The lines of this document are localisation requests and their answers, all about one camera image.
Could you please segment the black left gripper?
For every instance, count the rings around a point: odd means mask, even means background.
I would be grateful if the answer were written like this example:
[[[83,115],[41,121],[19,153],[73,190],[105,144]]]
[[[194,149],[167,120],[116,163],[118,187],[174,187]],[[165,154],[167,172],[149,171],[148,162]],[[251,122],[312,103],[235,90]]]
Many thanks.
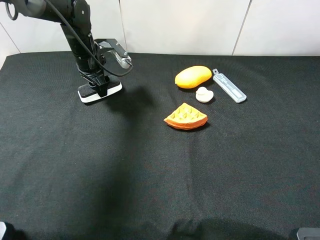
[[[80,75],[88,82],[89,87],[100,97],[108,95],[110,79],[105,76],[104,70],[96,63],[84,48],[76,48],[74,57]]]

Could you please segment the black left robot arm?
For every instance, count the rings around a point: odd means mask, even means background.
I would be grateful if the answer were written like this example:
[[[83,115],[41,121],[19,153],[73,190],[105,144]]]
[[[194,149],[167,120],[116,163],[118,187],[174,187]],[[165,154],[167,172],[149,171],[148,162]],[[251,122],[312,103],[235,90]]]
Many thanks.
[[[5,0],[7,15],[15,21],[25,17],[60,23],[80,75],[101,94],[109,78],[104,73],[98,45],[92,37],[91,10],[85,0]]]

